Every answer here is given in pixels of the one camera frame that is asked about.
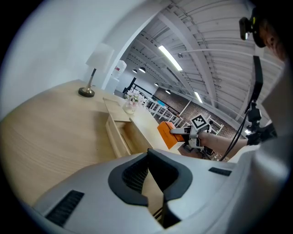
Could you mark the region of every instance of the lamp base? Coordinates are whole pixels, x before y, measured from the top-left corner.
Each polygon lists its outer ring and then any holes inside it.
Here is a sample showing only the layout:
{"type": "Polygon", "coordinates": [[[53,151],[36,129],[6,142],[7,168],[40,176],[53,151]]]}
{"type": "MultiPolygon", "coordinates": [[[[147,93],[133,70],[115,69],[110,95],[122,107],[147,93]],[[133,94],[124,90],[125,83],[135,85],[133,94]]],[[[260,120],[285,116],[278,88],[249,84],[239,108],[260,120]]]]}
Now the lamp base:
{"type": "Polygon", "coordinates": [[[95,96],[95,92],[91,90],[91,88],[79,88],[78,93],[84,97],[93,97],[95,96]]]}

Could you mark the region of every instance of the brick wall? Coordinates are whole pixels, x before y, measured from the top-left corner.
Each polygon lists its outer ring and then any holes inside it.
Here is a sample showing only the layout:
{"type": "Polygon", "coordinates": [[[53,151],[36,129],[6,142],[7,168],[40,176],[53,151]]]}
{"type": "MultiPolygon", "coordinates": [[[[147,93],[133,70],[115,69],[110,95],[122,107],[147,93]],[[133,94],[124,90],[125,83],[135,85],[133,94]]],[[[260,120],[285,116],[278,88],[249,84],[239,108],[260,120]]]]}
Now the brick wall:
{"type": "MultiPolygon", "coordinates": [[[[175,108],[177,111],[181,112],[183,108],[187,105],[188,101],[186,98],[181,97],[177,94],[171,93],[170,95],[165,92],[165,89],[158,88],[157,91],[154,94],[158,98],[160,98],[162,101],[166,102],[168,105],[172,106],[175,108]]],[[[212,119],[214,119],[217,123],[219,124],[224,124],[224,127],[219,133],[219,136],[223,136],[226,138],[233,138],[234,135],[236,134],[236,130],[231,127],[229,124],[227,124],[225,121],[220,119],[218,116],[214,115],[213,113],[209,112],[208,110],[202,108],[201,106],[191,102],[185,111],[182,113],[181,117],[191,124],[190,119],[198,114],[202,114],[205,118],[208,118],[211,116],[212,119]]],[[[214,153],[212,160],[217,160],[221,158],[220,154],[214,153]]]]}

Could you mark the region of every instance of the flower vase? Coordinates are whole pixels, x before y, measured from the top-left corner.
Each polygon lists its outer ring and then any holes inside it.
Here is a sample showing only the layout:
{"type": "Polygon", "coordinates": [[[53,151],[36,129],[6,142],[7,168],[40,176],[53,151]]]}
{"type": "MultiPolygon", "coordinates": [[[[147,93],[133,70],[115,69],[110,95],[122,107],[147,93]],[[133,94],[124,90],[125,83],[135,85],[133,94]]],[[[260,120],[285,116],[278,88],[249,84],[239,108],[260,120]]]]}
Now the flower vase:
{"type": "Polygon", "coordinates": [[[127,106],[126,103],[123,105],[122,109],[128,114],[134,114],[134,112],[136,111],[136,108],[127,106]]]}

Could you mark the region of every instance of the table lamp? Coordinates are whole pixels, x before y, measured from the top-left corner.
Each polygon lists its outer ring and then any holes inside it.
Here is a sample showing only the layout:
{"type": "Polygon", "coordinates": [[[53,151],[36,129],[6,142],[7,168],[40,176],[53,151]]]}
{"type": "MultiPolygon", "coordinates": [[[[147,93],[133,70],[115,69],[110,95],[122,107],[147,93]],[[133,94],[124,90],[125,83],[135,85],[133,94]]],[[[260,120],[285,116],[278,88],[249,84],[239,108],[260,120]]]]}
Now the table lamp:
{"type": "Polygon", "coordinates": [[[86,62],[86,64],[90,67],[93,67],[94,70],[92,71],[92,75],[87,86],[85,88],[79,88],[78,93],[80,95],[84,97],[93,97],[95,95],[95,92],[91,89],[93,75],[95,74],[96,70],[103,73],[106,72],[113,53],[114,50],[110,46],[103,43],[98,44],[97,48],[86,62]]]}

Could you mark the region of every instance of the open drawer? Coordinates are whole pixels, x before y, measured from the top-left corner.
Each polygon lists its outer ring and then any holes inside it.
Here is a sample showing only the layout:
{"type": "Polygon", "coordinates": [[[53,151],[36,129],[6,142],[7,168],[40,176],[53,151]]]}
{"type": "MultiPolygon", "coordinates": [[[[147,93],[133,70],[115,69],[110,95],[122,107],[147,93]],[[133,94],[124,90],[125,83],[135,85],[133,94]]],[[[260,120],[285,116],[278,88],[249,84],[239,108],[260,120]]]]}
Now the open drawer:
{"type": "Polygon", "coordinates": [[[115,121],[109,114],[106,130],[117,158],[147,152],[151,148],[133,122],[115,121]]]}

